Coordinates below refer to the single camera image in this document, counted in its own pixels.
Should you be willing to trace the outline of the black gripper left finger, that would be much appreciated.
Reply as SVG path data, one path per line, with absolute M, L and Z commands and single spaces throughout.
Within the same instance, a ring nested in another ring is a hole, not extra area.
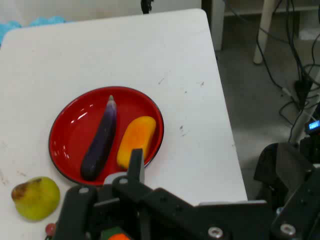
M 199 210 L 144 184 L 144 153 L 134 149 L 126 175 L 100 189 L 68 190 L 56 225 L 58 240 L 223 240 L 225 231 Z

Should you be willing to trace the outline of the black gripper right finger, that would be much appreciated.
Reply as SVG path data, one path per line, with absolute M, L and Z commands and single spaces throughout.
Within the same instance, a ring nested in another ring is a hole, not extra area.
M 276 175 L 288 189 L 285 205 L 271 225 L 277 240 L 320 238 L 320 169 L 295 147 L 280 143 L 276 153 Z

